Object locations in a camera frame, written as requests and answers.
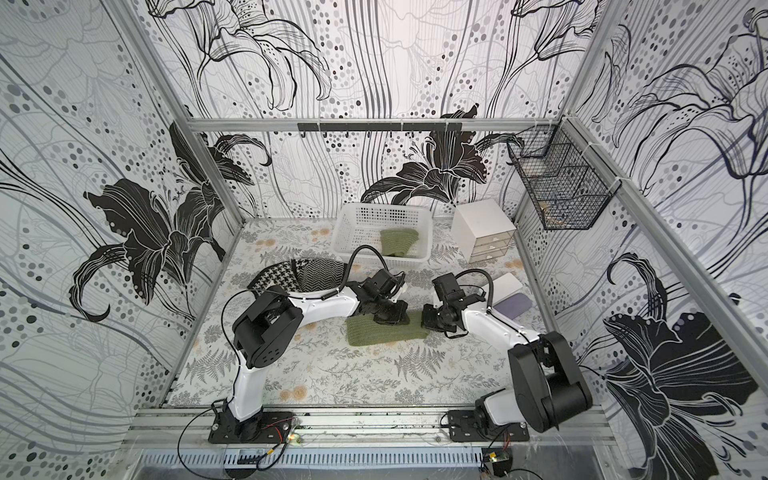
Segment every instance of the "green towel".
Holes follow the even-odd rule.
[[[346,319],[346,341],[350,346],[366,346],[427,338],[429,331],[422,328],[422,313],[407,313],[409,325],[379,325],[373,315],[351,316]]]
[[[382,255],[404,257],[419,239],[419,232],[412,228],[390,228],[381,231]]]

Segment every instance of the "hook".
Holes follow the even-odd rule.
[[[616,177],[616,178],[614,178],[613,183],[608,187],[608,193],[610,193],[611,195],[615,195],[616,192],[618,192],[618,190],[621,188],[621,186],[624,185],[624,180],[626,180],[628,182],[632,181],[631,178]]]
[[[587,150],[589,150],[590,148],[592,148],[592,146],[593,146],[593,145],[598,145],[598,144],[596,144],[596,143],[594,143],[594,142],[587,142],[587,146],[586,146],[586,147],[584,147],[584,150],[582,150],[582,151],[581,151],[581,156],[583,157],[583,156],[584,156],[584,154],[585,154],[585,153],[587,153]]]

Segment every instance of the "black and white fabric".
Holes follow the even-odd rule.
[[[346,263],[325,258],[296,260],[300,292],[316,292],[335,288],[341,283]]]
[[[341,283],[345,267],[345,263],[324,258],[287,260],[261,270],[250,281],[248,288],[265,290],[272,285],[280,285],[287,292],[327,290]]]

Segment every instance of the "floral tablecloth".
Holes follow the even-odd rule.
[[[222,306],[266,266],[291,258],[332,258],[334,223],[334,219],[256,220],[244,227],[210,310],[168,394],[166,407],[206,406],[227,396],[237,365],[221,332]],[[436,218],[431,258],[419,268],[406,271],[408,290],[402,299],[414,310],[432,302],[433,278],[467,268],[450,229],[451,219]],[[472,266],[487,270],[494,278],[511,272],[533,300],[516,247],[503,257]],[[377,269],[355,265],[350,278],[362,280]],[[484,283],[482,278],[472,276],[466,280]],[[232,322],[251,302],[253,296],[249,293],[241,293],[230,302],[224,315],[229,335]],[[544,329],[536,306],[518,321]],[[426,339],[352,347],[346,342],[343,318],[298,329],[288,350],[270,368],[263,400],[269,406],[468,404],[486,393],[511,386],[506,353],[477,336],[446,339],[442,334],[430,333]]]

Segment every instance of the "white box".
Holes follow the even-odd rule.
[[[451,227],[453,240],[468,263],[507,253],[515,225],[492,199],[456,207]]]

